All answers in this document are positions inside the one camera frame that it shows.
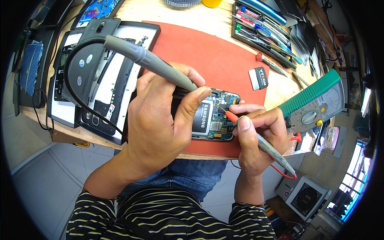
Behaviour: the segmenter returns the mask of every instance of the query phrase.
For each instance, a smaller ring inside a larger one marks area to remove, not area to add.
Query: window
[[[344,224],[355,205],[362,196],[362,190],[367,181],[371,159],[364,157],[364,147],[367,143],[358,140],[338,191],[324,212],[339,224]]]

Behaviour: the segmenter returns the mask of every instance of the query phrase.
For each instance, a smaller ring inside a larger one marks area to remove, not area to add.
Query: green multimeter
[[[294,134],[306,132],[344,109],[344,89],[340,76],[332,69],[312,85],[281,104]]]

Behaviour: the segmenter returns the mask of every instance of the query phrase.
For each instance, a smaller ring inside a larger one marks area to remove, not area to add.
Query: hand
[[[257,104],[244,103],[231,105],[229,110],[235,114],[247,113],[238,120],[237,128],[233,135],[239,137],[242,152],[239,156],[239,164],[249,176],[257,176],[271,165],[274,160],[257,145],[258,132],[279,153],[283,154],[288,147],[288,135],[280,108],[266,111]]]
[[[143,177],[169,165],[191,142],[192,122],[202,100],[212,90],[196,70],[180,63],[169,63],[188,76],[199,88],[188,93],[177,108],[175,120],[170,110],[175,85],[152,73],[137,80],[137,97],[128,108],[127,152],[134,171]]]

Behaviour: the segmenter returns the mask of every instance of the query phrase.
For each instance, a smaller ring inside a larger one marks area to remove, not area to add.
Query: blue circuit board
[[[84,11],[79,23],[89,22],[92,18],[107,18],[120,0],[96,0]]]
[[[237,94],[232,93],[221,93],[219,96],[208,96],[208,100],[213,101],[213,103],[219,104],[220,107],[229,110],[229,106],[233,104],[238,104],[240,98]],[[234,129],[233,122],[230,121],[225,112],[223,112],[216,104],[214,104],[211,125],[209,129],[209,134],[206,138],[215,139],[215,140],[230,140],[232,139],[232,131]]]

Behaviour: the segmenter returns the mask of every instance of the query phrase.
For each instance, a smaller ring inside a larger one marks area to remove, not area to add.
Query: forearm
[[[263,174],[250,176],[242,170],[236,181],[235,202],[264,204]]]
[[[140,159],[130,156],[128,147],[125,147],[118,155],[91,173],[84,183],[83,191],[99,198],[113,199],[126,185],[150,175],[140,164]]]

